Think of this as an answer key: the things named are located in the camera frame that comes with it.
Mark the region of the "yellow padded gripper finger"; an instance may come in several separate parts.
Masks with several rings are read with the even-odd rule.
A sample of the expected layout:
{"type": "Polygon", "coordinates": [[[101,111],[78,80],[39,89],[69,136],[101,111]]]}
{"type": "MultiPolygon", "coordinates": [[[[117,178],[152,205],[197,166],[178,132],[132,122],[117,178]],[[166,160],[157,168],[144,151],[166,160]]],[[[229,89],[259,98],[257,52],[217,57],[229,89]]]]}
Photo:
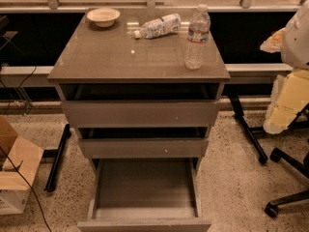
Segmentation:
{"type": "Polygon", "coordinates": [[[260,49],[268,53],[280,52],[284,33],[285,33],[284,28],[277,30],[265,41],[263,41],[263,43],[260,46],[260,49]]]}
{"type": "Polygon", "coordinates": [[[278,134],[286,130],[309,103],[309,72],[300,70],[287,76],[278,75],[270,99],[263,128],[267,133],[278,134]]]}

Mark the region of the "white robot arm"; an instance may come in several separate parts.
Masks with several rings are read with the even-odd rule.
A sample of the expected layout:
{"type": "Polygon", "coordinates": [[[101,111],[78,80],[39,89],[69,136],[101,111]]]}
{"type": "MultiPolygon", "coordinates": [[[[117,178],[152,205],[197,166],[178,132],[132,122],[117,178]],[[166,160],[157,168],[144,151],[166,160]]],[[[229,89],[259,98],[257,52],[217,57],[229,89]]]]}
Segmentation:
{"type": "Polygon", "coordinates": [[[278,75],[275,79],[263,124],[267,133],[278,134],[309,103],[309,1],[303,3],[284,28],[265,40],[260,49],[279,52],[282,62],[293,68],[287,76],[278,75]]]}

